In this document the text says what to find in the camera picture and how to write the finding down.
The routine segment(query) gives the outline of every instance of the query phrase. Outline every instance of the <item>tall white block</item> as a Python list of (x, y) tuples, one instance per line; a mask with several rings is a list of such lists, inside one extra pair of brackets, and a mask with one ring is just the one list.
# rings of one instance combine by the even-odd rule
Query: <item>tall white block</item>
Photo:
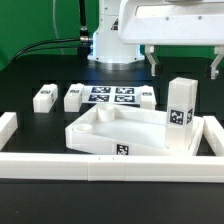
[(82, 105), (83, 84), (72, 84), (64, 98), (65, 112), (79, 112)]
[(33, 98), (35, 113), (48, 113), (58, 98), (58, 87), (55, 84), (44, 85)]
[(176, 78), (169, 84), (165, 146), (188, 150), (192, 141), (198, 81)]
[(0, 150), (11, 138), (17, 127), (16, 113), (4, 113), (0, 117)]
[(204, 135), (216, 156), (224, 156), (224, 130), (213, 116), (204, 116)]
[(156, 98), (153, 87), (140, 87), (140, 107), (143, 109), (155, 110)]

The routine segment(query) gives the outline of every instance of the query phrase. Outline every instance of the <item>black cable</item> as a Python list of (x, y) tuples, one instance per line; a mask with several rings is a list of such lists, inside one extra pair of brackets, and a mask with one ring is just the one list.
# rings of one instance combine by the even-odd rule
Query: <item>black cable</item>
[(19, 52), (16, 53), (16, 55), (10, 60), (9, 64), (13, 63), (16, 58), (18, 58), (20, 55), (26, 53), (32, 48), (41, 46), (41, 45), (46, 45), (46, 44), (58, 44), (58, 43), (68, 43), (68, 42), (75, 42), (75, 41), (80, 41), (80, 38), (67, 38), (67, 39), (56, 39), (56, 40), (46, 40), (46, 41), (40, 41), (31, 45), (28, 45), (27, 47), (23, 48)]
[(27, 54), (27, 53), (30, 53), (30, 52), (35, 52), (35, 51), (42, 51), (42, 50), (54, 50), (54, 49), (68, 49), (68, 48), (77, 48), (78, 45), (75, 45), (75, 46), (57, 46), (57, 47), (46, 47), (46, 48), (37, 48), (37, 49), (33, 49), (33, 50), (27, 50), (27, 51), (24, 51), (22, 53), (20, 53), (19, 55), (17, 56), (14, 56), (13, 58), (13, 61), (16, 61), (20, 56), (24, 55), (24, 54)]
[(85, 0), (79, 0), (79, 9), (80, 9), (80, 24), (81, 24), (81, 27), (86, 27)]

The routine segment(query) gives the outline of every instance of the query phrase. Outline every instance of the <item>small white cube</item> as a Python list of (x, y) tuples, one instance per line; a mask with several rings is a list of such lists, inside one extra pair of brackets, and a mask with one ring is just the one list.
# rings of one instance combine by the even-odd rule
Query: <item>small white cube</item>
[(35, 113), (48, 113), (58, 98), (58, 87), (55, 84), (44, 85), (33, 98)]
[(148, 110), (155, 110), (156, 98), (153, 87), (141, 86), (140, 87), (140, 107)]
[(0, 150), (11, 138), (17, 127), (16, 113), (4, 113), (0, 117)]
[(70, 86), (65, 98), (65, 112), (79, 112), (82, 105), (83, 84), (73, 84)]

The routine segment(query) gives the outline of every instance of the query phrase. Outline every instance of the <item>qr code label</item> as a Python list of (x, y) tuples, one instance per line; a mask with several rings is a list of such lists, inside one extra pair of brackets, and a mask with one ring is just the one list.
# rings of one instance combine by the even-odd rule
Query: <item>qr code label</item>
[(129, 146), (117, 144), (117, 155), (129, 155)]
[(135, 93), (135, 88), (125, 88), (125, 87), (116, 88), (116, 94), (134, 94), (134, 93)]
[(150, 93), (150, 92), (144, 92), (144, 93), (142, 93), (142, 95), (143, 96), (152, 96), (152, 93)]
[(135, 103), (134, 96), (115, 96), (116, 103)]
[(51, 91), (50, 91), (50, 90), (42, 90), (40, 93), (41, 93), (41, 94), (50, 94)]
[(90, 95), (90, 102), (108, 102), (110, 96), (109, 95)]
[(193, 119), (193, 109), (189, 110), (187, 113), (187, 124), (189, 124)]
[(170, 110), (170, 123), (184, 125), (184, 112)]
[(111, 87), (93, 87), (92, 93), (110, 93)]
[(72, 90), (70, 91), (70, 93), (71, 93), (71, 94), (79, 94), (79, 93), (80, 93), (80, 90), (78, 90), (78, 89), (72, 89)]

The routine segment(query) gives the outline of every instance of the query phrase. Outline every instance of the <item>rectangular white block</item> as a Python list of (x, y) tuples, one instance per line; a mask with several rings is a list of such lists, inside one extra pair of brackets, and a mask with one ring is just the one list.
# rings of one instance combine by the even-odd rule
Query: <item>rectangular white block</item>
[(92, 159), (71, 154), (1, 153), (0, 178), (87, 181)]
[(11, 138), (17, 127), (16, 113), (4, 113), (0, 117), (0, 150)]
[(224, 156), (224, 130), (213, 116), (204, 116), (204, 135), (216, 156)]
[(73, 84), (70, 86), (65, 98), (65, 112), (79, 112), (82, 105), (83, 84)]
[(223, 182), (217, 157), (125, 157), (125, 181)]
[(176, 78), (169, 84), (165, 146), (188, 150), (192, 142), (198, 81)]
[(140, 107), (143, 109), (155, 110), (156, 98), (153, 87), (140, 87)]
[(33, 98), (34, 113), (48, 113), (57, 98), (57, 85), (44, 85)]
[(124, 181), (124, 156), (98, 156), (89, 162), (88, 180)]
[(221, 157), (1, 153), (0, 178), (224, 183)]

